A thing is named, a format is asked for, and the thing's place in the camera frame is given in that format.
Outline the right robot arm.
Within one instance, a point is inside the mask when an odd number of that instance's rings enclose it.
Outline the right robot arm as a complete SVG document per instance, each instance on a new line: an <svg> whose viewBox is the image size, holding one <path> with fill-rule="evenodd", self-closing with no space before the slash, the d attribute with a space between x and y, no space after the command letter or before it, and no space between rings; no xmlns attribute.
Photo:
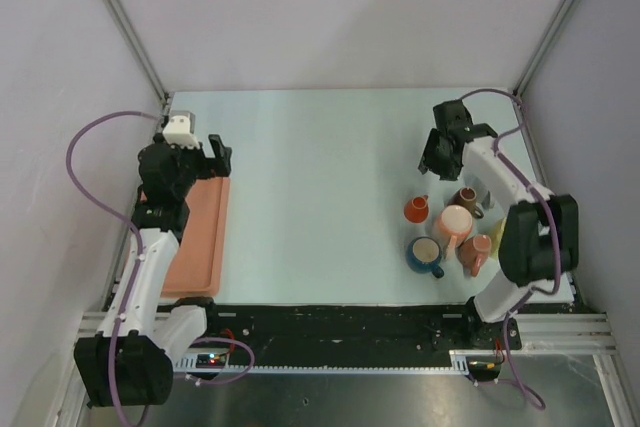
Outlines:
<svg viewBox="0 0 640 427"><path fill-rule="evenodd" d="M497 321L516 312L534 293L554 295L561 276L579 259L576 200L556 195L527 178L499 147L501 136L476 124L460 99L433 108L431 129L418 169L454 181L467 169L506 214L498 261L500 271L472 298L476 314L462 323L464 340L486 347L498 335Z"/></svg>

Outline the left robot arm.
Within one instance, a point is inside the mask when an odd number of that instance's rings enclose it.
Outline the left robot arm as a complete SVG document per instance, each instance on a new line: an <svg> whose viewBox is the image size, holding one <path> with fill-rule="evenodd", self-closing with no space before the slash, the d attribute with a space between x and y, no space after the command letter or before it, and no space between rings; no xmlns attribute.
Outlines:
<svg viewBox="0 0 640 427"><path fill-rule="evenodd" d="M161 405L174 366L195 342L214 344L232 150L211 134L155 136L138 154L139 199L126 224L130 251L113 303L74 361L96 407Z"/></svg>

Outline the orange mug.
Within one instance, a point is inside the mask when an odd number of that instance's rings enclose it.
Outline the orange mug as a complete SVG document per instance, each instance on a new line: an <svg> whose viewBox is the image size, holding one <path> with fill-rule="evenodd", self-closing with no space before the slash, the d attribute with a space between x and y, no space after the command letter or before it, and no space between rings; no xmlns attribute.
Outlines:
<svg viewBox="0 0 640 427"><path fill-rule="evenodd" d="M403 210L405 219L413 224L424 223L429 216L429 198L427 195L409 199Z"/></svg>

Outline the dark brown mug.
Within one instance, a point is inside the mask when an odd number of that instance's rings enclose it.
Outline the dark brown mug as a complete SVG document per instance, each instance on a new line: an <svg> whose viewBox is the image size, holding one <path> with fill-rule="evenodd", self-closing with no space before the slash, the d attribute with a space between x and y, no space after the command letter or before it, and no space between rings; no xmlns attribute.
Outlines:
<svg viewBox="0 0 640 427"><path fill-rule="evenodd" d="M449 200L449 205L465 208L474 219L482 219L484 212L478 204L478 195L472 187L462 187Z"/></svg>

